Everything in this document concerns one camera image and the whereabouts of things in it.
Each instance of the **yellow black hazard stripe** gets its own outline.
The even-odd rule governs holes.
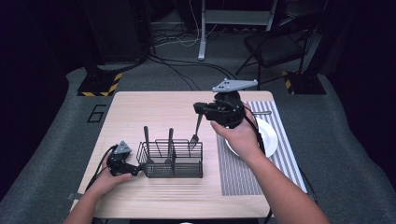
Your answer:
[[[285,80],[286,89],[288,90],[289,94],[294,94],[293,87],[291,86],[290,77],[288,76],[289,72],[282,71],[282,76]]]
[[[114,77],[114,81],[109,87],[108,91],[80,91],[78,93],[78,96],[111,96],[114,94],[114,91],[116,90],[117,86],[119,85],[120,79],[122,77],[122,74],[118,74]]]

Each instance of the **camera mount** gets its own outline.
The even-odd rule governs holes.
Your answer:
[[[257,84],[257,80],[241,81],[225,78],[212,89],[213,92],[217,92],[214,102],[195,103],[193,105],[195,113],[205,115],[207,120],[215,120],[225,127],[234,128],[242,122],[246,115],[244,103],[241,101],[238,91]]]
[[[139,171],[142,170],[142,167],[134,166],[125,161],[131,152],[132,150],[128,147],[128,145],[126,145],[124,141],[121,141],[117,147],[113,148],[106,162],[112,175],[130,173],[131,175],[137,176],[139,174]]]

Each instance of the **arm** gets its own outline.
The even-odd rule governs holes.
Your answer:
[[[102,167],[106,167],[106,161],[109,154],[104,159]],[[93,213],[97,202],[102,196],[111,191],[119,183],[124,182],[132,177],[131,174],[113,176],[108,168],[104,169],[92,186],[84,193],[76,206],[73,208],[69,216],[67,216],[64,224],[87,223],[91,224]]]
[[[247,117],[254,120],[249,111]],[[265,157],[258,147],[253,128],[245,119],[234,129],[224,128],[215,121],[211,121],[211,125],[216,133],[229,141],[256,176],[277,222],[329,223],[320,208]]]

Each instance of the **gray striped mat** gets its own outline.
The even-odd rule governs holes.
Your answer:
[[[291,150],[288,137],[280,120],[276,104],[273,101],[247,102],[252,111],[271,110],[271,115],[259,115],[260,119],[269,123],[276,131],[278,147],[269,158],[290,180],[306,192],[305,184]],[[228,149],[224,138],[218,135],[219,168],[221,191],[223,196],[260,195],[262,190],[253,173],[239,157]]]

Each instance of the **utensil holder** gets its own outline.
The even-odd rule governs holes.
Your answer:
[[[198,142],[189,149],[189,143],[174,139],[169,147],[168,139],[157,139],[147,147],[141,142],[136,158],[148,178],[202,178],[203,144]]]

